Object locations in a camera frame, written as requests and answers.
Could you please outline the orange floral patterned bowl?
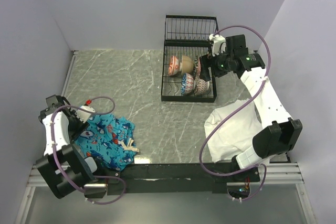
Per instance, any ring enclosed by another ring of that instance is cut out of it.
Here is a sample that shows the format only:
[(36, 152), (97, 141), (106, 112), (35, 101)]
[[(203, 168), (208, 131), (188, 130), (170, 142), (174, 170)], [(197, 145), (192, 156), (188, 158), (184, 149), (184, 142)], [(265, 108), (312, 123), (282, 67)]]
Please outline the orange floral patterned bowl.
[(170, 57), (170, 63), (169, 63), (169, 76), (174, 76), (178, 74), (181, 71), (181, 61), (177, 56), (171, 56)]

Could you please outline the black wire dish rack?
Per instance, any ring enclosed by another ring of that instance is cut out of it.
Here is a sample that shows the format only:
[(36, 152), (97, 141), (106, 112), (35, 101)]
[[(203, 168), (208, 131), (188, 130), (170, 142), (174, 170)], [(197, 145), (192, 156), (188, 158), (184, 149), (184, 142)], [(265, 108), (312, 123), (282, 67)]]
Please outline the black wire dish rack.
[(193, 61), (211, 51), (208, 41), (210, 34), (218, 30), (215, 16), (166, 15), (163, 68), (161, 81), (161, 100), (167, 102), (204, 102), (213, 103), (217, 97), (213, 68), (208, 68), (209, 89), (205, 94), (182, 94), (182, 74), (169, 76), (169, 63), (172, 56), (179, 61), (189, 56)]

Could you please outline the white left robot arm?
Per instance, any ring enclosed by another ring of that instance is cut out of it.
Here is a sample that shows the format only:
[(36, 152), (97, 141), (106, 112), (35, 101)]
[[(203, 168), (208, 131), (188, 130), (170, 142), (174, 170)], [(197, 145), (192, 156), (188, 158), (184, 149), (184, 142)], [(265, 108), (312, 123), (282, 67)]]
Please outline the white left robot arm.
[(61, 199), (76, 189), (60, 172), (55, 158), (61, 165), (68, 164), (65, 173), (80, 188), (89, 182), (101, 182), (105, 170), (97, 165), (94, 158), (83, 157), (73, 144), (86, 132), (88, 119), (95, 110), (85, 104), (80, 110), (63, 108), (57, 111), (59, 107), (69, 104), (60, 95), (46, 98), (46, 103), (47, 108), (38, 117), (45, 127), (46, 147), (43, 157), (36, 161), (36, 167), (53, 194)]

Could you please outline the grey floral patterned bowl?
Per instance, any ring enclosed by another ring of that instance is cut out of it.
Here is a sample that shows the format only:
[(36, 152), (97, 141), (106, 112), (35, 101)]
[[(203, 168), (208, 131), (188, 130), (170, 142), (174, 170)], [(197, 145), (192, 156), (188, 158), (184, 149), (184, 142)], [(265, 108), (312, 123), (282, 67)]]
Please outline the grey floral patterned bowl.
[(181, 74), (192, 74), (194, 69), (194, 61), (189, 56), (182, 56), (181, 63), (180, 63)]

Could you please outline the red geometric patterned bowl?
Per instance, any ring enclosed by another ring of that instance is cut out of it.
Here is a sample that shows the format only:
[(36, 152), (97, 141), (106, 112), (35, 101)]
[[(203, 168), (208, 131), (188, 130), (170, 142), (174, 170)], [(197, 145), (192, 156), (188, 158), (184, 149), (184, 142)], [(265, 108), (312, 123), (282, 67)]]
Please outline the red geometric patterned bowl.
[(194, 94), (195, 95), (203, 95), (209, 90), (209, 81), (205, 81), (203, 79), (196, 79), (195, 80), (195, 89), (194, 89)]

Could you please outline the blue triangle patterned bowl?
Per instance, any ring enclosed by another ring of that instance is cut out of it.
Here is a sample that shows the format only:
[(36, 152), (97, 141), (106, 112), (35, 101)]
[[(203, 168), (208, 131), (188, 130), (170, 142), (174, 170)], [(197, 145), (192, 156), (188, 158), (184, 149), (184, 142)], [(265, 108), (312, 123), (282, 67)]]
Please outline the blue triangle patterned bowl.
[(181, 81), (181, 94), (189, 95), (195, 89), (195, 80), (189, 73), (184, 73)]

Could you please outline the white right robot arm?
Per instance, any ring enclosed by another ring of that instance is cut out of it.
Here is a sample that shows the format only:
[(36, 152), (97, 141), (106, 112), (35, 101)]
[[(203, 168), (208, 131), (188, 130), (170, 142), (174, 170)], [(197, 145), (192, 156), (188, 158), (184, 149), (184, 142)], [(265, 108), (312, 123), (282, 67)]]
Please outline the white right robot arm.
[(258, 53), (249, 53), (244, 35), (211, 34), (211, 55), (201, 58), (201, 74), (210, 66), (216, 77), (233, 72), (251, 99), (216, 108), (204, 123), (214, 163), (231, 160), (231, 178), (242, 181), (248, 167), (293, 149), (302, 131), (280, 102)]

